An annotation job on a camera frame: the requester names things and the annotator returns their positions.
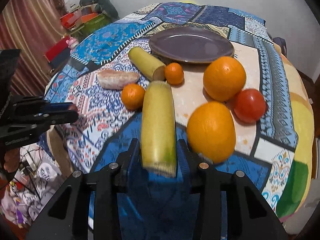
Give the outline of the long yellow sugarcane piece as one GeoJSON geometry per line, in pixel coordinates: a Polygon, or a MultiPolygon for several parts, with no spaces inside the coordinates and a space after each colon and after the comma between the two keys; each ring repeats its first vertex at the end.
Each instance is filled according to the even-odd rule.
{"type": "Polygon", "coordinates": [[[140,149],[144,169],[176,177],[176,122],[171,87],[152,81],[143,101],[140,149]]]}

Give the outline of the peeled pomelo segment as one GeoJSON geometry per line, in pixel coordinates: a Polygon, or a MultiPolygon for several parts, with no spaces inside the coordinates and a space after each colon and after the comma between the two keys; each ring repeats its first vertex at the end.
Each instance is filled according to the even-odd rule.
{"type": "Polygon", "coordinates": [[[97,79],[104,89],[122,90],[126,85],[136,83],[140,74],[104,69],[97,74],[97,79]]]}

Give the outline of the small tangerine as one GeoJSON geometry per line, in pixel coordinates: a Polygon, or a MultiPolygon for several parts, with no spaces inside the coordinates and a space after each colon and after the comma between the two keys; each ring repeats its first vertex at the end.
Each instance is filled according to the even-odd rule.
{"type": "Polygon", "coordinates": [[[178,86],[184,81],[184,71],[180,64],[170,63],[164,68],[165,79],[170,85],[178,86]]]}
{"type": "Polygon", "coordinates": [[[138,84],[132,83],[126,85],[121,92],[121,100],[124,106],[135,111],[143,105],[145,89],[138,84]]]}

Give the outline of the large orange front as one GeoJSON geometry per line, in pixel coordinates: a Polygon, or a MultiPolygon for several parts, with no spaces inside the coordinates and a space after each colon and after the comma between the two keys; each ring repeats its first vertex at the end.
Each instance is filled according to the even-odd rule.
{"type": "Polygon", "coordinates": [[[234,152],[234,122],[223,103],[211,101],[195,109],[188,120],[186,132],[191,149],[215,164],[227,160],[234,152]]]}

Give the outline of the large orange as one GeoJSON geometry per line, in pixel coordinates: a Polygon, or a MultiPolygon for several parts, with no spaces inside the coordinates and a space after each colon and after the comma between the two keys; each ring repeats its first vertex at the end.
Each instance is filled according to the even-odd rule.
{"type": "Polygon", "coordinates": [[[191,149],[215,164],[227,160],[234,152],[234,122],[223,103],[211,101],[195,109],[188,120],[186,132],[191,149]]]}
{"type": "Polygon", "coordinates": [[[214,100],[225,102],[239,93],[246,83],[243,65],[233,57],[222,56],[204,71],[203,86],[214,100]]]}

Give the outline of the short yellow sugarcane piece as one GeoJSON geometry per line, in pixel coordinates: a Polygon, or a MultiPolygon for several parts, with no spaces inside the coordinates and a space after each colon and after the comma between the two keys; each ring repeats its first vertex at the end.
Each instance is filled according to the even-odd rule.
{"type": "Polygon", "coordinates": [[[130,61],[149,81],[164,81],[165,64],[140,47],[133,47],[128,53],[130,61]]]}

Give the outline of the red tomato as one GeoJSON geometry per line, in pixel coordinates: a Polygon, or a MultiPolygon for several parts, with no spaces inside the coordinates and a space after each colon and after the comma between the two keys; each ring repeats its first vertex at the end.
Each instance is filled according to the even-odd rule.
{"type": "Polygon", "coordinates": [[[242,90],[234,100],[234,113],[242,122],[251,124],[260,120],[266,112],[263,95],[256,89],[242,90]]]}

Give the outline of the yellow green blanket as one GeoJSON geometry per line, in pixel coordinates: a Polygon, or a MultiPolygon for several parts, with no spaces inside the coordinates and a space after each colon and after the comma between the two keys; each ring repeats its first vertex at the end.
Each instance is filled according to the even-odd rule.
{"type": "Polygon", "coordinates": [[[310,190],[315,128],[309,96],[298,70],[281,53],[279,45],[274,44],[274,47],[281,56],[289,82],[293,122],[298,134],[298,144],[287,184],[276,207],[278,218],[281,222],[284,222],[303,205],[310,190]]]}

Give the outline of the red gift box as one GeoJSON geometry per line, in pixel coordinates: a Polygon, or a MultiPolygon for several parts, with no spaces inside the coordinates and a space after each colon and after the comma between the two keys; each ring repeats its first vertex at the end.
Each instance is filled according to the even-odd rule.
{"type": "Polygon", "coordinates": [[[70,48],[68,47],[69,35],[64,36],[52,48],[44,54],[51,69],[56,69],[67,62],[70,56],[70,48]]]}

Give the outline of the green storage box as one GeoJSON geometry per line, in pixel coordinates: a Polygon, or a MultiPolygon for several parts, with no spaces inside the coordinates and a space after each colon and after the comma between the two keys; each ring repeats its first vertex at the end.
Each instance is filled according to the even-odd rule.
{"type": "Polygon", "coordinates": [[[91,20],[75,27],[71,32],[71,37],[77,38],[79,42],[93,34],[95,31],[111,23],[111,19],[104,14],[100,14],[91,20]]]}

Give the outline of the orange box in bin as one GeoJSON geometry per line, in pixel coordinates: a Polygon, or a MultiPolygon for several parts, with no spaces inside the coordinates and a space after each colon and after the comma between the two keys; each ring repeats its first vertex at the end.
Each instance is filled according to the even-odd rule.
{"type": "Polygon", "coordinates": [[[93,12],[91,14],[82,15],[82,12],[69,12],[60,18],[61,24],[66,29],[71,29],[73,27],[78,27],[89,20],[98,16],[98,13],[93,12]]]}

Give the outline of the grey plush toy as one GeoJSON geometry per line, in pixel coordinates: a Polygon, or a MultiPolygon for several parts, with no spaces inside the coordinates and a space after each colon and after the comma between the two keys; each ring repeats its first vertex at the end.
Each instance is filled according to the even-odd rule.
{"type": "Polygon", "coordinates": [[[119,20],[119,15],[110,0],[80,0],[79,5],[84,7],[96,4],[101,13],[108,16],[113,22],[119,20]]]}

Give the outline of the dark purple oval plate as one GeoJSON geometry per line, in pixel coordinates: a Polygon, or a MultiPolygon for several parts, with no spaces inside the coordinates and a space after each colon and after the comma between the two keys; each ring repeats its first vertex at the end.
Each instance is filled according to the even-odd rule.
{"type": "Polygon", "coordinates": [[[234,54],[234,47],[227,38],[195,27],[162,30],[150,37],[149,47],[158,56],[189,64],[211,63],[234,54]]]}

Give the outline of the blue patchwork bed cover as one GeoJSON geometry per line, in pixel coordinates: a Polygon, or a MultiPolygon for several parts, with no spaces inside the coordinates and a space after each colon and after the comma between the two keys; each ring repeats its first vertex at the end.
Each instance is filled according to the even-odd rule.
{"type": "MultiPolygon", "coordinates": [[[[135,72],[140,74],[136,84],[146,92],[152,81],[130,61],[128,53],[133,47],[142,48],[166,66],[173,62],[182,66],[184,81],[180,85],[170,85],[166,79],[163,82],[170,85],[174,100],[176,144],[183,139],[189,151],[195,153],[188,144],[187,123],[195,109],[216,101],[203,86],[204,71],[211,63],[172,61],[154,54],[149,47],[152,35],[177,27],[210,30],[227,38],[234,47],[230,57],[238,60],[246,72],[242,90],[252,88],[263,95],[266,112],[251,124],[242,122],[234,113],[234,100],[240,92],[220,102],[229,109],[236,132],[234,152],[227,160],[215,164],[196,154],[218,171],[243,171],[276,214],[298,134],[281,56],[267,36],[264,21],[243,11],[181,2],[159,3],[144,7],[84,39],[71,54],[84,68],[66,65],[46,94],[50,102],[71,102],[78,108],[77,122],[61,126],[71,162],[76,171],[97,172],[127,151],[132,139],[140,143],[143,107],[128,110],[121,100],[123,89],[104,89],[97,79],[97,74],[104,69],[135,72]]],[[[129,166],[127,191],[117,194],[121,239],[193,239],[199,195],[191,194],[187,188],[189,168],[185,163],[177,154],[176,177],[164,177],[144,169],[139,149],[129,166]]]]}

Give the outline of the grey backpack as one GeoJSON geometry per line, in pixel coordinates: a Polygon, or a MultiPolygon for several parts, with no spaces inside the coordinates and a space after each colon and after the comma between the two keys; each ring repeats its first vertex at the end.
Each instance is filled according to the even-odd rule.
{"type": "Polygon", "coordinates": [[[287,56],[286,41],[281,37],[272,38],[272,41],[274,43],[276,50],[280,52],[282,55],[287,56]]]}

